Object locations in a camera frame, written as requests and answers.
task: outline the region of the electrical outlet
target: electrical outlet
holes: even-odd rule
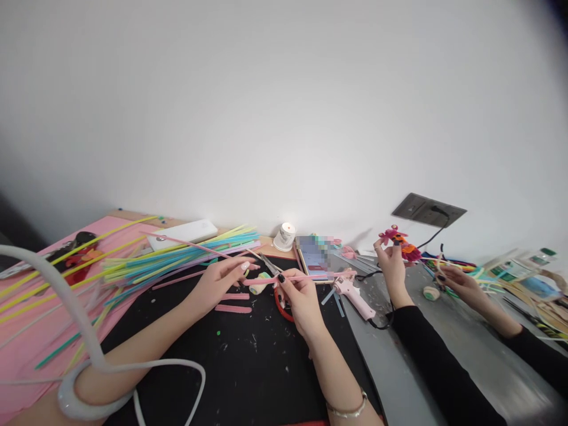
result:
[[[429,198],[411,192],[393,211],[392,215],[403,219],[410,219],[429,201]]]
[[[446,212],[450,217],[449,220],[442,213],[433,211],[433,207],[437,207]],[[443,227],[447,221],[447,228],[462,217],[465,212],[467,212],[467,210],[463,208],[410,193],[393,211],[392,215],[440,228]]]

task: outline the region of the black shirt sleeve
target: black shirt sleeve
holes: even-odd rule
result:
[[[515,337],[501,338],[565,399],[568,399],[568,358],[555,351],[525,327]]]
[[[405,306],[393,314],[393,329],[449,425],[506,425],[420,309]]]

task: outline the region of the gray table surface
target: gray table surface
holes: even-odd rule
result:
[[[351,267],[341,259],[331,257],[334,270]],[[427,285],[432,285],[432,277],[423,266],[407,269],[406,287],[412,300],[509,426],[568,424],[566,401],[502,344],[480,315],[448,295],[442,295],[435,302],[426,300],[422,290]],[[360,284],[356,282],[356,286],[360,288],[363,299],[377,311],[376,321],[384,321],[383,316],[390,311],[390,306],[382,274]],[[359,349],[375,381],[388,424],[446,425],[396,333],[390,329],[376,330],[362,320],[345,296],[342,296],[342,301]],[[534,334],[545,336],[514,309],[505,309]],[[547,343],[566,355],[556,343]]]

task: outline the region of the red pipe cleaner doll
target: red pipe cleaner doll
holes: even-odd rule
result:
[[[384,233],[379,234],[381,244],[387,245],[389,240],[393,242],[398,241],[402,247],[402,258],[409,262],[415,262],[422,257],[422,253],[404,239],[407,236],[407,234],[398,232],[398,226],[396,225],[393,225],[392,229],[387,229]]]

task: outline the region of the white power bank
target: white power bank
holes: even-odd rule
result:
[[[218,229],[215,228],[215,225],[212,224],[211,221],[202,219],[178,225],[173,228],[168,228],[163,231],[156,231],[155,234],[165,235],[166,237],[176,238],[190,243],[198,243],[200,241],[207,240],[208,238],[216,237],[217,232]],[[154,251],[179,246],[179,243],[176,243],[175,241],[160,241],[159,237],[152,237],[151,235],[148,235],[147,238]]]

